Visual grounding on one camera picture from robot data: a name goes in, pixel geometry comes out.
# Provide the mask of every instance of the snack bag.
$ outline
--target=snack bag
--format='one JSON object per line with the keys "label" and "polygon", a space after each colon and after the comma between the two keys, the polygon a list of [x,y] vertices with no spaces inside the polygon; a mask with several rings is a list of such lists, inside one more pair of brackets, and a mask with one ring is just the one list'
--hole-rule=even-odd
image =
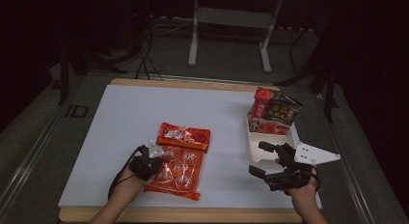
{"label": "snack bag", "polygon": [[156,143],[201,150],[207,153],[210,130],[193,127],[174,126],[162,123]]}
{"label": "snack bag", "polygon": [[280,91],[258,88],[255,102],[248,114],[250,132],[286,135],[298,112],[301,102]]}
{"label": "snack bag", "polygon": [[199,201],[197,191],[204,152],[184,147],[162,146],[164,162],[158,173],[150,178],[145,191],[171,193]]}

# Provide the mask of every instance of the robotic hand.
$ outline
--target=robotic hand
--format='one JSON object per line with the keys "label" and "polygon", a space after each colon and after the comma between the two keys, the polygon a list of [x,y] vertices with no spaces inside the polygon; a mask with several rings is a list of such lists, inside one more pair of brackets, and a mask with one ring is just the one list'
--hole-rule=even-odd
{"label": "robotic hand", "polygon": [[150,151],[148,147],[146,147],[145,145],[138,147],[132,153],[132,155],[126,162],[126,164],[123,166],[122,170],[117,174],[117,176],[112,181],[111,186],[109,187],[109,191],[108,191],[108,199],[111,197],[112,191],[114,190],[114,187],[118,183],[129,179],[127,178],[127,179],[124,179],[118,182],[126,166],[129,165],[129,169],[134,173],[133,176],[143,181],[147,181],[151,176],[157,173],[157,171],[160,169],[160,166],[162,165],[162,162],[163,162],[163,158],[160,156],[150,157]]}
{"label": "robotic hand", "polygon": [[289,144],[272,145],[261,141],[259,142],[259,148],[271,153],[276,151],[280,159],[280,164],[285,168],[282,173],[266,175],[264,170],[249,165],[249,173],[263,179],[270,186],[271,191],[283,190],[286,192],[289,188],[300,188],[306,185],[311,177],[314,177],[317,181],[318,186],[316,187],[316,191],[319,189],[319,178],[312,173],[313,166],[295,162],[295,150]]}

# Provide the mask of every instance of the white platform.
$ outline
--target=white platform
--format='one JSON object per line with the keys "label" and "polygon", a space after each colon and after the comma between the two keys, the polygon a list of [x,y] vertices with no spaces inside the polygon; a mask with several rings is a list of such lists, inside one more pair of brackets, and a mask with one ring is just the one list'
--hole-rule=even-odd
{"label": "white platform", "polygon": [[270,191],[248,172],[245,114],[253,101],[254,93],[248,92],[107,86],[59,206],[103,206],[129,155],[156,139],[161,123],[167,122],[211,130],[201,200],[145,192],[131,207],[292,209],[288,196]]}

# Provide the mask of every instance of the gray floor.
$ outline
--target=gray floor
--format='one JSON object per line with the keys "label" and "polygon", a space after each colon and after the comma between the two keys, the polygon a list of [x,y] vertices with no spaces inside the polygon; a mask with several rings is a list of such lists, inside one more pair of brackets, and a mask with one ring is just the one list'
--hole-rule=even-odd
{"label": "gray floor", "polygon": [[[170,21],[157,22],[169,24]],[[173,31],[173,28],[186,22],[188,20],[174,20],[171,24],[176,26],[153,29],[155,35],[149,54],[153,65],[148,62],[151,77],[158,78],[157,73],[160,73],[166,79],[190,77],[193,80],[229,80],[265,85],[294,75],[287,51],[297,34],[290,30],[277,30],[272,36],[268,51],[273,72],[269,74],[262,71],[259,56],[261,30],[216,26],[201,27],[197,65],[188,67],[190,24]],[[308,59],[315,43],[314,33],[307,33],[297,44],[294,49],[297,67]],[[144,49],[148,50],[149,45],[146,44]],[[140,62],[138,58],[119,64],[119,68],[128,71],[126,74],[113,74],[94,64],[91,64],[93,68],[87,76],[71,73],[70,97],[65,105],[57,105],[59,91],[47,89],[1,133],[0,189],[6,191],[10,182],[14,182],[12,178],[18,167],[30,165],[32,169],[26,175],[17,175],[23,179],[20,183],[23,185],[10,197],[9,206],[1,208],[0,223],[57,222],[58,201],[105,86],[116,77],[135,77]],[[50,69],[55,77],[58,77],[58,69],[58,65]],[[310,81],[310,78],[306,78],[283,89],[302,100],[306,106],[318,107],[311,111],[318,117],[322,115],[322,104],[319,98],[308,93]],[[338,108],[333,109],[333,125],[313,126],[300,131],[302,139],[334,142],[335,146],[347,147],[339,149],[341,155],[347,156],[342,163],[328,164],[322,169],[322,175],[334,178],[326,182],[327,189],[322,191],[324,214],[331,223],[408,223],[374,159],[364,133],[343,98],[341,87],[337,87],[336,101]],[[89,107],[87,116],[82,119],[65,117],[70,105]],[[301,118],[302,122],[309,121],[307,116]],[[333,139],[317,139],[316,133],[320,131],[332,132]],[[27,157],[30,151],[37,157],[27,162],[33,159]],[[340,186],[350,182],[350,186]]]}

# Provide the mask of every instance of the snack box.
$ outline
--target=snack box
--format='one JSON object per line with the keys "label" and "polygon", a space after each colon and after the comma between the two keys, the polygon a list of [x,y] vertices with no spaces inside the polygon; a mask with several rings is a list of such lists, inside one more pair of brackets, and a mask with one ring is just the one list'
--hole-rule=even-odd
{"label": "snack box", "polygon": [[286,135],[276,135],[276,134],[263,134],[257,132],[250,132],[249,126],[247,127],[248,141],[249,141],[249,162],[251,165],[256,166],[260,169],[268,170],[282,170],[283,166],[278,164],[275,159],[278,158],[276,152],[270,153],[268,151],[259,149],[259,142],[265,141],[273,145],[283,145],[288,143],[292,148],[296,149],[297,145],[300,143],[295,124],[292,124],[286,133]]}

